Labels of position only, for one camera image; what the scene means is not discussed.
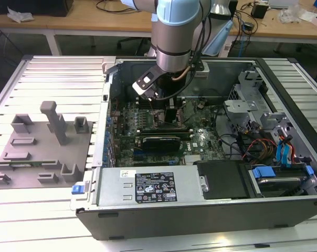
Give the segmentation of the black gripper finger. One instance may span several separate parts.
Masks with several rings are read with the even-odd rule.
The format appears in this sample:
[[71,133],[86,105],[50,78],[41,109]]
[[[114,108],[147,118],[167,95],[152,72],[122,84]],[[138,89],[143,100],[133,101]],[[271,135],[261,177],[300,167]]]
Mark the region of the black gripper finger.
[[178,107],[166,106],[165,108],[165,122],[172,123],[176,119]]

